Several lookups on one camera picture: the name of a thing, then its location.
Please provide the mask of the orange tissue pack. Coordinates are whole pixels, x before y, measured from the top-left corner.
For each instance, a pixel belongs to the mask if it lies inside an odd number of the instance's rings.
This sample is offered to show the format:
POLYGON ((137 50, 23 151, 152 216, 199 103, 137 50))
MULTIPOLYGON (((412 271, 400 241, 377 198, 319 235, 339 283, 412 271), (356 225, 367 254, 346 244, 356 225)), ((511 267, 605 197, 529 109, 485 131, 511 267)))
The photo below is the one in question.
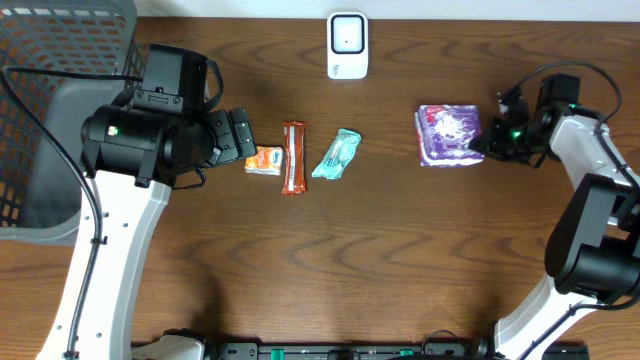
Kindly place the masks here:
POLYGON ((279 176, 283 157, 282 147, 258 146, 257 153, 245 160, 244 170, 249 174, 279 176))

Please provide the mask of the red purple noodle packet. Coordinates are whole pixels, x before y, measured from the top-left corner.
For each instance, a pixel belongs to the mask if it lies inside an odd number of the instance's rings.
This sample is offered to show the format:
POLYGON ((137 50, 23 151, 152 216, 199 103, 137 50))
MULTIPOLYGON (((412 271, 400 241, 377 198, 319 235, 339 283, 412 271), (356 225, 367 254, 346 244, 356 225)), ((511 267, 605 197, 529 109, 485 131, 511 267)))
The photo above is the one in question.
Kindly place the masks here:
POLYGON ((456 168, 484 160, 483 154, 469 148, 481 134, 476 105, 421 105, 414 123, 422 166, 456 168))

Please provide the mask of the orange-brown snack bar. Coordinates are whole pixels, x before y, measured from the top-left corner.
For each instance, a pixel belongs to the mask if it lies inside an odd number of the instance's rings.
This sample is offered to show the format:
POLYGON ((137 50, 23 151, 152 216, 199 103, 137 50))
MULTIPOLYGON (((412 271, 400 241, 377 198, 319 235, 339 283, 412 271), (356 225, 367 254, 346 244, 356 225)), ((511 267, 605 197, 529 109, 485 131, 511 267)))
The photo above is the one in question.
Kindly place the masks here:
POLYGON ((299 195, 307 190, 304 161, 304 139, 306 124, 304 122, 285 122, 285 179, 283 195, 299 195))

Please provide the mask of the teal snack packet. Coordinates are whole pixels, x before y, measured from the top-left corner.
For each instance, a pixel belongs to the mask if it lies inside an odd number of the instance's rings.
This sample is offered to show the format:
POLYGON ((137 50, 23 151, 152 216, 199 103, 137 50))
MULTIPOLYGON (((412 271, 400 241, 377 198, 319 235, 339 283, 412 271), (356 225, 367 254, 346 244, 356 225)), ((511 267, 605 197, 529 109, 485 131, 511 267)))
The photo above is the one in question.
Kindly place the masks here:
POLYGON ((355 157, 360 142, 361 135, 359 133, 339 129, 323 159, 312 171, 312 177, 328 180, 339 179, 355 157))

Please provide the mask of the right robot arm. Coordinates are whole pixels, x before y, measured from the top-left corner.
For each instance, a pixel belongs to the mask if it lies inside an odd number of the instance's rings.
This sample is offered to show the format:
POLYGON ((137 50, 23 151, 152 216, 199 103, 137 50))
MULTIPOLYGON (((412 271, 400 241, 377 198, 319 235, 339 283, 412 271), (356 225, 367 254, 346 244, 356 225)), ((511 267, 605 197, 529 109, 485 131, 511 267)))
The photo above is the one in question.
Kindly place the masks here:
POLYGON ((566 95, 500 101, 501 116, 477 145, 501 155, 551 154, 574 194, 545 250, 545 273, 523 302, 468 351, 479 359, 541 359, 570 327, 596 311, 639 301, 639 177, 613 144, 607 116, 566 95))

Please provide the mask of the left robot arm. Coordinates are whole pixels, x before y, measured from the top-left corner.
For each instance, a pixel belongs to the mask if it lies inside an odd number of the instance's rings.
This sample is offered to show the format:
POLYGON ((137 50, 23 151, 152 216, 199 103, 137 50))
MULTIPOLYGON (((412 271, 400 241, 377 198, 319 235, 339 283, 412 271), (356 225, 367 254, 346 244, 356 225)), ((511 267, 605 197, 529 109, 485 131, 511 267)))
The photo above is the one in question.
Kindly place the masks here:
POLYGON ((158 220, 178 176, 255 155, 244 108, 104 105, 81 128, 79 230, 41 359, 202 359, 205 341, 164 335, 135 348, 132 317, 158 220))

